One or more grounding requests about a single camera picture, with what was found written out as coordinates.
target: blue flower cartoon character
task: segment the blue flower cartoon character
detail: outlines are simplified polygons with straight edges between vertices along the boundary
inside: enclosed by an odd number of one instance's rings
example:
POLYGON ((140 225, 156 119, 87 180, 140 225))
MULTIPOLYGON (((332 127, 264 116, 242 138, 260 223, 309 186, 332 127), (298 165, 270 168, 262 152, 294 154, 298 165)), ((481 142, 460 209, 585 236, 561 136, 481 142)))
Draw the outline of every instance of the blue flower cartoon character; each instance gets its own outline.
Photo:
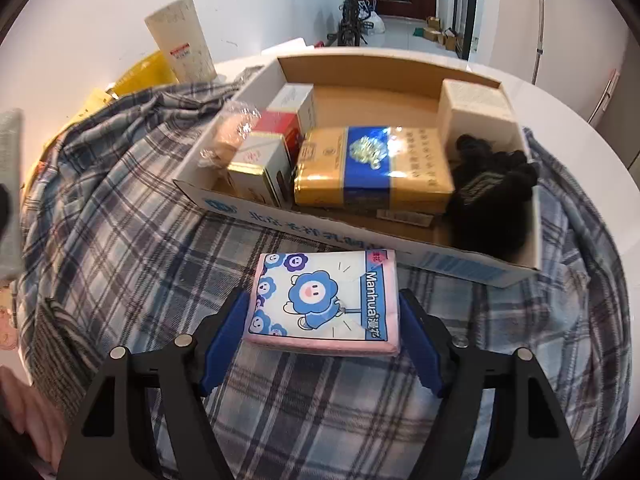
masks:
POLYGON ((289 289, 289 301, 284 305, 284 311, 302 314, 304 317, 298 319, 298 326, 303 330, 318 328, 343 313, 336 298, 338 284, 325 270, 292 276, 291 283, 293 286, 289 289))
POLYGON ((280 323, 274 323, 273 325, 271 325, 271 328, 269 329, 269 334, 286 336, 287 330, 280 323))
POLYGON ((267 254, 264 257, 264 267, 267 269, 273 269, 279 267, 284 261, 284 254, 267 254))
POLYGON ((256 310, 254 312, 254 318, 251 320, 251 325, 249 325, 249 332, 253 334, 268 334, 269 327, 271 325, 271 318, 267 316, 263 310, 256 310))
POLYGON ((265 300, 268 300, 276 291, 276 283, 273 281, 273 278, 270 278, 269 276, 262 276, 260 280, 258 280, 258 287, 256 291, 258 292, 258 295, 262 296, 265 300))
POLYGON ((297 270, 304 269, 308 261, 309 258, 306 254, 289 254, 289 256, 284 259, 284 266, 287 267, 289 272, 296 272, 297 270))

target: hand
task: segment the hand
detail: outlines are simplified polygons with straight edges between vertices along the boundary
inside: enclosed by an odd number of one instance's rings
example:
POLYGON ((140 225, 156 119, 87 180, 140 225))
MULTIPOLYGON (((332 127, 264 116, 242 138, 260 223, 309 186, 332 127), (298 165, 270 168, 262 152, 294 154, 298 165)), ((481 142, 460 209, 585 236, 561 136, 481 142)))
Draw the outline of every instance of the hand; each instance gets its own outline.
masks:
POLYGON ((36 388, 24 384, 5 366, 0 366, 0 394, 14 430, 19 434, 26 431, 40 458, 57 472, 66 441, 62 414, 36 388))

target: plaid shirt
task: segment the plaid shirt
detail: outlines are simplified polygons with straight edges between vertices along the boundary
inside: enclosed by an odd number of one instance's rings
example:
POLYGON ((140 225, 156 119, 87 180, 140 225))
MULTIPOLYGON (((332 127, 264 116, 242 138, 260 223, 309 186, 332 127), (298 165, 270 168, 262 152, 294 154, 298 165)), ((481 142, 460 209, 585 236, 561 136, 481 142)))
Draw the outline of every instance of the plaid shirt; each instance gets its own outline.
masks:
MULTIPOLYGON (((332 250, 205 212, 172 183, 173 170, 237 89, 199 84, 125 96, 70 127, 47 155, 21 211, 26 270, 15 283, 15 306, 28 370, 70 420, 112 347, 143 352, 193 332, 234 286, 248 286, 261 252, 332 250)), ((593 478, 625 429, 625 279, 593 204, 528 135, 541 174, 539 275, 500 289, 399 265, 399 285, 480 348, 531 348, 593 478)), ((150 403, 171 474, 158 396, 150 403)), ((439 406, 404 351, 331 358, 247 343, 204 403, 239 479, 405 479, 439 406)), ((466 478, 478 472, 491 403, 486 391, 466 478)))

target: open cardboard box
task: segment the open cardboard box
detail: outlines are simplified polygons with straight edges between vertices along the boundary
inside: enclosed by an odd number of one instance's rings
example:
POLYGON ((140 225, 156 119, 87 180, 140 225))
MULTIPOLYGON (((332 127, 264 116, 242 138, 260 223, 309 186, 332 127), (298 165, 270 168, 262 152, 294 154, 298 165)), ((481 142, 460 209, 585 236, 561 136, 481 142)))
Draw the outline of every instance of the open cardboard box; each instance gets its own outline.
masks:
MULTIPOLYGON (((497 81, 403 58, 398 53, 327 48, 275 59, 247 82, 236 99, 262 109, 284 83, 313 83, 318 127, 381 124, 433 127, 440 88, 446 78, 500 88, 497 81)), ((277 209, 212 191, 212 173, 199 168, 197 160, 215 122, 196 141, 174 174, 175 185, 203 209, 349 250, 394 249, 403 264, 487 285, 505 287, 532 276, 540 268, 540 204, 536 188, 526 243, 513 261, 505 262, 485 254, 381 234, 344 221, 277 209)), ((530 157, 521 129, 514 132, 513 139, 511 149, 523 150, 530 157)))

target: pink tissue pack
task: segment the pink tissue pack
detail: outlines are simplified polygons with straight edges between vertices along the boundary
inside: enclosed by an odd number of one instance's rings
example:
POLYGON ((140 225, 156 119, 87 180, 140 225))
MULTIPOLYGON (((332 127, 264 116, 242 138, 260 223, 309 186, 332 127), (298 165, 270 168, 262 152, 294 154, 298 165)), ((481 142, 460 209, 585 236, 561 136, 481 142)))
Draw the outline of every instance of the pink tissue pack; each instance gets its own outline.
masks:
POLYGON ((398 354, 396 254, 261 254, 244 339, 308 354, 398 354))

